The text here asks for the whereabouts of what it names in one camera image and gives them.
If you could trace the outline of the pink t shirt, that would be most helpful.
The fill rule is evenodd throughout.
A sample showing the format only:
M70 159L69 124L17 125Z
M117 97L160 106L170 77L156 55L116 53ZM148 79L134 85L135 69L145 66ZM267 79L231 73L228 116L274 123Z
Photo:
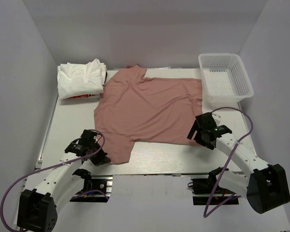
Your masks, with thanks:
M94 111L95 129L112 164L130 160L136 142L195 145L188 139L202 113L202 82L195 78L150 78L146 69L119 70L104 86Z

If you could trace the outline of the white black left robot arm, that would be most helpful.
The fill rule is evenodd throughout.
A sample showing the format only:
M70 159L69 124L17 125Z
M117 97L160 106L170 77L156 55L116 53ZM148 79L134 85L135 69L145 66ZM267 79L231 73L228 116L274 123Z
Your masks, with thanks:
M91 172L82 165L90 161L95 166L110 162L99 140L105 136L97 130L84 130L64 150L58 163L47 168L49 174L32 190L25 189L19 200L17 226L25 231L51 232L58 214L71 200L94 193Z

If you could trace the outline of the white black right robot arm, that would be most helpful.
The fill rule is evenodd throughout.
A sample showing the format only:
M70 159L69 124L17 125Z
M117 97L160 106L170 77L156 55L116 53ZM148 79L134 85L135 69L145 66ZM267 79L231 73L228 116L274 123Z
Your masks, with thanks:
M188 139L194 140L211 150L219 150L227 155L227 161L233 161L243 172L235 174L227 165L209 172L207 182L189 184L195 194L209 190L208 202L215 193L230 191L230 200L244 197L255 212L263 214L290 202L285 169L279 165L271 165L259 158L236 139L232 130L220 124L219 116L212 112L195 117Z

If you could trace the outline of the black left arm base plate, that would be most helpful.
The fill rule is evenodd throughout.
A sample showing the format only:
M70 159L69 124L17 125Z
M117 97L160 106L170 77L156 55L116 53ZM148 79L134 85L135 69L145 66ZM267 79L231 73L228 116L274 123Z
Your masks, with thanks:
M112 185L112 176L92 176L84 182L83 189L77 192L70 202L106 203L110 198Z

